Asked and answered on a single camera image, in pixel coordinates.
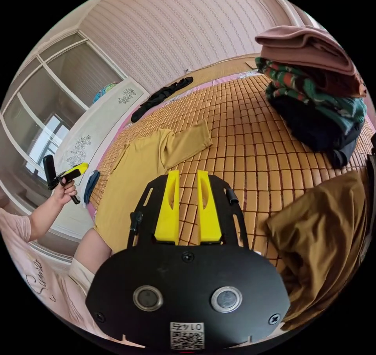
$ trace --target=sticker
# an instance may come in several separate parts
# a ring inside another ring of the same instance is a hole
[[[249,72],[242,73],[238,78],[243,79],[247,77],[252,77],[252,76],[260,76],[261,73],[259,72],[258,69],[251,70]]]
[[[172,350],[203,350],[204,323],[170,323]]]

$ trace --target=yellow tool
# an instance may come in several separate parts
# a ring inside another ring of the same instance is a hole
[[[197,172],[199,245],[238,246],[234,216],[238,218],[240,239],[248,248],[244,217],[233,189],[207,171]],[[127,248],[155,243],[179,244],[179,171],[171,171],[150,182],[135,211],[131,213]]]
[[[197,172],[199,243],[217,243],[222,233],[207,171]]]
[[[88,169],[89,165],[87,163],[80,163],[73,166],[71,169],[56,175],[54,157],[49,154],[43,157],[43,167],[46,174],[46,180],[49,190],[53,190],[60,183],[61,185],[66,185],[70,183],[73,179],[81,176]],[[76,196],[72,196],[72,201],[77,205],[80,203]]]
[[[157,241],[179,243],[179,171],[167,175],[166,187],[154,236]]]

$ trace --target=stack of clothes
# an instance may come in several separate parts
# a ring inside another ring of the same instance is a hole
[[[277,26],[255,40],[262,45],[257,68],[272,79],[267,100],[292,136],[326,153],[333,168],[346,166],[367,112],[366,87],[346,52],[310,26]]]

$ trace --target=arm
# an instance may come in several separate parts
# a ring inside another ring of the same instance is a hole
[[[74,258],[93,274],[110,256],[111,248],[93,228],[83,236],[74,254]]]
[[[74,181],[66,186],[59,184],[55,188],[53,195],[30,214],[31,235],[29,241],[42,237],[51,228],[64,205],[71,199],[71,196],[76,194]]]

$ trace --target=screw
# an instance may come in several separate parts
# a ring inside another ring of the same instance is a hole
[[[195,256],[192,252],[184,252],[181,258],[184,262],[189,263],[195,259]]]
[[[269,325],[275,325],[281,319],[281,315],[276,313],[269,319]]]
[[[103,322],[106,321],[105,317],[104,317],[103,314],[100,313],[100,312],[97,312],[97,313],[95,314],[95,319],[96,319],[99,323],[103,323]]]

